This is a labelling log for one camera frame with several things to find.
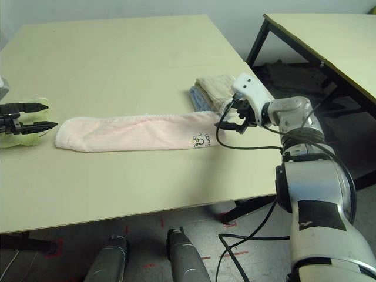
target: table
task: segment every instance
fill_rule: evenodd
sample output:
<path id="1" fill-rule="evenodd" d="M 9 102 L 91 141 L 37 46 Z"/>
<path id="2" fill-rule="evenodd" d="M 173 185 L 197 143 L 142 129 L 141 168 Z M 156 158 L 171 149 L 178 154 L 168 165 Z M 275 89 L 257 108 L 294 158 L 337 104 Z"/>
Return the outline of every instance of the table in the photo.
<path id="1" fill-rule="evenodd" d="M 1 103 L 45 96 L 51 121 L 193 111 L 199 76 L 247 72 L 206 15 L 26 25 L 0 53 L 11 91 Z M 63 226 L 275 193 L 277 150 L 82 153 L 37 146 L 0 156 L 0 233 Z M 279 145 L 251 128 L 235 146 Z"/>
<path id="2" fill-rule="evenodd" d="M 376 16 L 265 14 L 246 60 L 252 67 L 271 31 L 316 66 L 376 118 Z M 354 180 L 357 189 L 376 183 L 376 171 Z"/>

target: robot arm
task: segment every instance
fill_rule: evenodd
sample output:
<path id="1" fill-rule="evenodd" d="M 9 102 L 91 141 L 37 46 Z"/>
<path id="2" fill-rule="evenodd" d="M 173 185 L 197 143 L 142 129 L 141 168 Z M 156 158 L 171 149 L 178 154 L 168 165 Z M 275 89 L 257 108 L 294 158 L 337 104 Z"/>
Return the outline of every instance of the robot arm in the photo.
<path id="1" fill-rule="evenodd" d="M 276 190 L 279 205 L 293 214 L 289 281 L 375 281 L 376 259 L 346 216 L 349 174 L 325 145 L 309 99 L 273 100 L 261 82 L 245 74 L 233 89 L 236 100 L 245 99 L 243 104 L 250 105 L 248 114 L 238 109 L 241 118 L 253 118 L 247 121 L 250 126 L 278 126 L 282 133 L 283 162 L 276 168 Z"/>

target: wall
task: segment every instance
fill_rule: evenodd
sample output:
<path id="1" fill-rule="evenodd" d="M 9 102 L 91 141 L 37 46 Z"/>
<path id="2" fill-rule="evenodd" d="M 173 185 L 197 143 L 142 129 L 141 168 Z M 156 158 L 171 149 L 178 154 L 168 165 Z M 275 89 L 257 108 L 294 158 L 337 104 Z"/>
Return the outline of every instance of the wall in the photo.
<path id="1" fill-rule="evenodd" d="M 0 48 L 24 24 L 208 14 L 242 58 L 246 58 L 267 12 L 364 14 L 376 0 L 0 0 Z M 269 35 L 256 64 L 301 61 L 294 51 Z"/>

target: floor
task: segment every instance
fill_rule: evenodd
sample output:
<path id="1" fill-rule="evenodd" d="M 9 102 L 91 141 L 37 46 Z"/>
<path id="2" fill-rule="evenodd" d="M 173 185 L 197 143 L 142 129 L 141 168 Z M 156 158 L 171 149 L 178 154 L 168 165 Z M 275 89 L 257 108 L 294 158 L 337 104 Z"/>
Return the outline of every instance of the floor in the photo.
<path id="1" fill-rule="evenodd" d="M 302 85 L 308 83 L 306 80 L 300 82 Z M 283 87 L 281 85 L 279 90 L 273 89 L 273 91 L 275 93 L 281 92 L 281 89 L 284 91 Z M 376 152 L 373 146 L 376 136 L 374 119 L 363 113 L 336 119 L 325 118 L 324 122 L 326 133 L 334 139 L 333 146 L 337 147 L 336 150 L 341 158 L 350 166 L 352 174 L 361 175 L 376 168 L 374 157 Z M 376 253 L 374 203 L 376 203 L 376 186 L 358 192 L 355 226 Z M 219 255 L 224 250 L 217 235 L 251 233 L 263 220 L 268 209 L 264 207 L 236 220 L 229 226 L 221 224 L 218 215 L 234 206 L 234 202 L 227 202 L 33 231 L 31 233 L 33 238 L 56 240 L 60 245 L 58 253 L 54 256 L 44 256 L 34 252 L 20 253 L 2 282 L 82 281 L 96 254 L 105 246 L 112 234 L 125 235 L 130 243 L 130 262 L 126 269 L 126 281 L 172 281 L 165 242 L 168 230 L 179 226 L 184 227 L 185 233 L 197 247 L 210 278 L 214 281 Z M 290 233 L 290 225 L 290 214 L 277 206 L 260 235 L 286 236 Z M 288 241 L 249 241 L 238 246 L 235 252 L 250 281 L 285 281 L 286 274 L 290 271 L 288 245 Z M 14 254 L 14 251 L 0 252 L 0 273 L 4 271 Z M 228 257 L 221 265 L 219 281 L 242 281 Z"/>

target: black cable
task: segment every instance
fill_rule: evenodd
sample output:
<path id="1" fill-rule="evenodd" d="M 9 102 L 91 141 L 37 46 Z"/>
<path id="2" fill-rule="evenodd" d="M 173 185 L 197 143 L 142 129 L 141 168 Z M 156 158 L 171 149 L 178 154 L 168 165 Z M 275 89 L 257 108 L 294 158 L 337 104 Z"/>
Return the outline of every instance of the black cable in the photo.
<path id="1" fill-rule="evenodd" d="M 219 144 L 221 144 L 223 147 L 226 147 L 226 148 L 229 148 L 229 149 L 235 149 L 235 150 L 261 150 L 261 149 L 277 149 L 279 151 L 282 150 L 281 147 L 277 147 L 277 146 L 263 146 L 263 147 L 234 147 L 234 146 L 230 146 L 230 145 L 227 145 L 227 144 L 224 144 L 221 140 L 219 140 L 219 129 L 220 129 L 220 125 L 222 124 L 224 118 L 227 116 L 227 114 L 229 113 L 231 107 L 234 105 L 234 102 L 235 102 L 235 99 L 233 99 L 231 101 L 231 103 L 229 103 L 227 106 L 226 106 L 226 110 L 224 111 L 222 117 L 220 118 L 219 120 L 219 123 L 217 124 L 217 130 L 216 130 L 216 139 L 217 139 L 217 142 Z"/>
<path id="2" fill-rule="evenodd" d="M 9 268 L 11 267 L 11 265 L 13 264 L 13 262 L 15 261 L 15 259 L 17 258 L 19 254 L 19 250 L 16 251 L 15 255 L 13 256 L 12 260 L 8 263 L 8 265 L 6 266 L 4 272 L 1 274 L 0 276 L 0 281 L 2 281 L 2 279 L 4 278 L 4 276 L 6 275 L 6 273 L 8 272 Z"/>
<path id="3" fill-rule="evenodd" d="M 22 278 L 19 282 L 24 282 L 25 279 L 26 279 L 26 277 L 29 275 L 30 269 L 31 269 L 31 267 L 33 266 L 33 263 L 34 263 L 34 261 L 35 261 L 35 258 L 36 258 L 36 255 L 37 255 L 37 254 L 38 254 L 38 252 L 36 251 L 35 254 L 34 254 L 34 256 L 33 256 L 33 259 L 31 260 L 31 263 L 30 263 L 30 265 L 29 265 L 28 270 L 26 271 L 25 275 L 23 276 L 23 278 Z"/>
<path id="4" fill-rule="evenodd" d="M 329 151 L 328 149 L 326 149 L 324 146 L 319 145 L 316 142 L 311 141 L 310 139 L 306 139 L 306 138 L 303 138 L 303 137 L 295 136 L 295 135 L 292 135 L 292 134 L 289 134 L 289 133 L 279 132 L 279 131 L 270 129 L 268 127 L 264 127 L 264 128 L 266 130 L 269 130 L 270 132 L 273 132 L 273 133 L 276 133 L 276 134 L 280 134 L 280 135 L 283 135 L 283 136 L 286 136 L 286 137 L 289 137 L 289 138 L 293 138 L 293 139 L 298 140 L 300 142 L 303 142 L 303 143 L 306 143 L 306 144 L 310 144 L 312 146 L 315 146 L 315 147 L 319 148 L 320 150 L 322 150 L 323 152 L 325 152 L 326 154 L 328 154 L 333 159 L 333 161 L 335 161 L 340 166 L 340 168 L 342 168 L 342 170 L 344 171 L 345 176 L 346 176 L 346 178 L 348 180 L 348 184 L 350 186 L 351 207 L 350 207 L 350 215 L 348 217 L 348 221 L 351 224 L 354 224 L 355 215 L 357 213 L 357 191 L 355 189 L 355 184 L 354 184 L 353 178 L 351 177 L 351 174 L 348 171 L 346 165 L 334 153 L 332 153 L 331 151 Z"/>
<path id="5" fill-rule="evenodd" d="M 313 114 L 315 110 L 317 110 L 320 106 L 325 104 L 332 96 L 334 96 L 335 91 L 329 93 L 320 103 L 318 103 L 310 112 L 309 114 L 304 118 L 303 122 L 301 123 L 300 128 L 303 128 L 304 125 L 306 125 L 306 122 L 310 118 L 310 116 Z"/>
<path id="6" fill-rule="evenodd" d="M 242 235 L 235 235 L 235 234 L 221 234 L 222 237 L 228 237 L 228 238 L 238 238 L 238 239 L 247 239 L 247 240 L 254 240 L 254 241 L 283 241 L 283 240 L 289 240 L 290 236 L 280 236 L 280 237 L 252 237 L 249 236 L 242 236 Z"/>
<path id="7" fill-rule="evenodd" d="M 277 204 L 277 199 L 275 199 L 275 201 L 273 202 L 273 204 L 271 205 L 268 213 L 266 214 L 264 220 L 260 223 L 260 225 L 249 235 L 247 236 L 246 238 L 240 240 L 239 242 L 235 243 L 235 244 L 232 244 L 231 246 L 229 246 L 226 241 L 224 241 L 223 237 L 227 237 L 228 234 L 219 234 L 218 237 L 219 237 L 219 240 L 222 242 L 222 244 L 224 245 L 224 247 L 226 248 L 226 250 L 222 253 L 222 255 L 220 256 L 219 258 L 219 261 L 218 261 L 218 266 L 217 266 L 217 271 L 216 271 L 216 282 L 218 282 L 218 273 L 219 273 L 219 267 L 221 265 L 221 262 L 222 262 L 222 259 L 224 257 L 224 255 L 229 252 L 229 255 L 231 257 L 231 259 L 234 261 L 238 271 L 240 272 L 241 274 L 241 277 L 243 278 L 244 281 L 249 281 L 247 275 L 245 274 L 243 268 L 241 267 L 240 263 L 238 262 L 238 260 L 236 259 L 234 253 L 232 252 L 232 248 L 233 247 L 236 247 L 242 243 L 244 243 L 245 241 L 248 241 L 248 240 L 251 240 L 251 238 L 256 235 L 257 232 L 260 231 L 261 228 L 263 228 L 263 226 L 266 224 L 266 222 L 268 221 L 271 213 L 273 212 L 274 210 L 274 207 L 276 206 Z"/>

